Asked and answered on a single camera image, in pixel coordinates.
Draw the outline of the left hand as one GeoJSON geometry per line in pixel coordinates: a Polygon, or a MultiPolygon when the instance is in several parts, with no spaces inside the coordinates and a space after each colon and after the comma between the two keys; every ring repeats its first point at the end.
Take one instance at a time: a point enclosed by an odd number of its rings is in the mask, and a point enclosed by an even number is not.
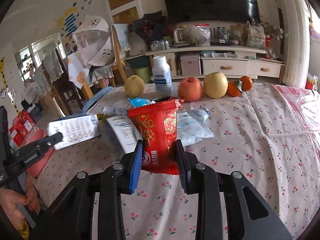
{"type": "Polygon", "coordinates": [[[33,180],[31,176],[26,174],[25,185],[27,187],[27,191],[25,195],[11,189],[7,189],[6,187],[1,188],[1,207],[14,228],[24,239],[27,239],[29,236],[29,226],[24,214],[18,208],[18,205],[27,206],[31,211],[35,211],[37,214],[39,214],[41,209],[37,192],[32,182],[33,180]]]}

